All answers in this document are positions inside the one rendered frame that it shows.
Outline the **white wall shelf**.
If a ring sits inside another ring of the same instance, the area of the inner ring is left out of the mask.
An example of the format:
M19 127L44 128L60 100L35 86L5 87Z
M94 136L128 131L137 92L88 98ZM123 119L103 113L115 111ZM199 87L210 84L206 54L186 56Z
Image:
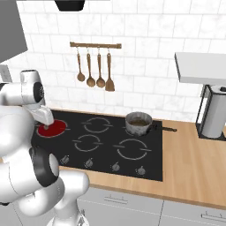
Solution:
M176 52L181 83L226 86L226 54Z

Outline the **narrow grey drawer front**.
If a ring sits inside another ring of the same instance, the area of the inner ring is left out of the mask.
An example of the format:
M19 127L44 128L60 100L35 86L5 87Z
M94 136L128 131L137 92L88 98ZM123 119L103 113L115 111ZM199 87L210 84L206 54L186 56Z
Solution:
M204 219L201 214L226 218L226 210L165 200L159 226L226 226L226 222Z

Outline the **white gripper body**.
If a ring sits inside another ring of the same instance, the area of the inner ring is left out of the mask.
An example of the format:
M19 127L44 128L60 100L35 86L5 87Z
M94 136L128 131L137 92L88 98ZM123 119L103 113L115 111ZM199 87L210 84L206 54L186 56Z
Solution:
M40 108L34 110L33 117L36 121L45 125L51 125L54 123L53 114L46 106L40 106Z

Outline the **white paper towel roll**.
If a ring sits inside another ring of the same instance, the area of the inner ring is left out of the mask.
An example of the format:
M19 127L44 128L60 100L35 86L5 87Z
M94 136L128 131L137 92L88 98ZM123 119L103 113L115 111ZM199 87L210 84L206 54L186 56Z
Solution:
M211 86L202 120L202 134L211 139L222 135L226 123L226 87Z

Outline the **wooden ladle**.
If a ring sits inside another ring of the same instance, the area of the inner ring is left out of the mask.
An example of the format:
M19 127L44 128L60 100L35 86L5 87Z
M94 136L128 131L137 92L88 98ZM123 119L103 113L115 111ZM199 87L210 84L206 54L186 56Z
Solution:
M105 80L102 78L102 68L101 68L101 53L97 55L97 62L98 62L98 70L99 70L99 78L96 80L96 85L100 88L105 87Z

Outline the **grey wall cupboard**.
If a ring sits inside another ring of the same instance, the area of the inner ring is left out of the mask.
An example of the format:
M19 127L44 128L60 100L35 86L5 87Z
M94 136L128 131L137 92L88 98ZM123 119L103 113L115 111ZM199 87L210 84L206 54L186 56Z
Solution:
M0 0L0 63L27 51L15 0Z

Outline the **wide grey drawer front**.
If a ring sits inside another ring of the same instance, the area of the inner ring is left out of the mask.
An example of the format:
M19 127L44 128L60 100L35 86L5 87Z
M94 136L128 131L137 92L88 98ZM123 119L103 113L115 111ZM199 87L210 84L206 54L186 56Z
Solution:
M125 200L128 200L128 204L123 205L105 201L103 198L107 196L112 196L115 198L124 197ZM129 194L125 192L108 191L93 187L90 187L86 194L82 195L80 199L88 202L109 205L112 207L121 207L128 210L134 210L141 213L149 213L154 215L159 215L162 211L162 200Z

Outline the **small wooden spoon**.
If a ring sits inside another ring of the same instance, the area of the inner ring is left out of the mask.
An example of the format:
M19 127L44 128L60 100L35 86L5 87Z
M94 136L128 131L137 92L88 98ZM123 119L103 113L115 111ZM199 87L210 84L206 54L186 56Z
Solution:
M85 75L81 72L81 65L80 65L80 54L77 52L77 59L78 59L78 64L79 64L79 74L77 76L77 79L81 82L85 80Z

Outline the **large wooden spoon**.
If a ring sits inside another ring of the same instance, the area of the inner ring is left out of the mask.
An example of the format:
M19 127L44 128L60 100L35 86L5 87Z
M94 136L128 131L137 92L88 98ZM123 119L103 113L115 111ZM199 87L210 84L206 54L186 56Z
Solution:
M95 80L91 75L91 56L89 53L87 53L87 67L88 67L88 78L87 78L87 85L89 87L95 86Z

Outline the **wooden spatula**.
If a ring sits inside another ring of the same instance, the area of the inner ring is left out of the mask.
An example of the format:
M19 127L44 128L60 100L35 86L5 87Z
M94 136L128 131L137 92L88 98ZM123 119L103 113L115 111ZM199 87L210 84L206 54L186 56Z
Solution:
M105 90L109 92L115 91L115 85L113 80L111 79L111 54L107 54L107 65L108 65L108 79L106 81Z

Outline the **grey wall socket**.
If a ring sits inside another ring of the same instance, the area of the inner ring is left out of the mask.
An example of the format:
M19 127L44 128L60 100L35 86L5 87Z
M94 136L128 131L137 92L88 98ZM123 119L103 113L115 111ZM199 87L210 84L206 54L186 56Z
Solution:
M5 64L0 64L0 76L3 82L12 82L9 68Z

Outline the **black hob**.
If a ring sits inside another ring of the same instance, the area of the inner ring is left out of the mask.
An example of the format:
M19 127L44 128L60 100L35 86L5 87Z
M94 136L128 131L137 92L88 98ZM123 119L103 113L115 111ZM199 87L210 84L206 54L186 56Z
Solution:
M50 151L60 165L70 168L92 170L120 176L162 180L162 130L151 130L145 136L131 135L125 129L125 119L76 113L53 112L54 124L38 123L34 129L32 143ZM69 161L60 160L69 156ZM85 167L88 159L91 168ZM119 171L112 165L118 163ZM142 166L146 174L137 174Z

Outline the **wooden utensil rail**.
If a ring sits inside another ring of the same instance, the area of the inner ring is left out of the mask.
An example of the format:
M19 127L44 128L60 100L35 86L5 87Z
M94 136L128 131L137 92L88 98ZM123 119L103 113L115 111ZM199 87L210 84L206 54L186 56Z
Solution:
M106 43L84 43L70 41L70 47L81 48L100 48L100 49L121 49L122 44L106 44Z

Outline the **black range hood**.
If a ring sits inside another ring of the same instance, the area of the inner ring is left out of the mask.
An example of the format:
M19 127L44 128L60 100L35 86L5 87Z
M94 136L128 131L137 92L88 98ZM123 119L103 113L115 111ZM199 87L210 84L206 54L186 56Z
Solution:
M82 11L86 0L56 0L59 11Z

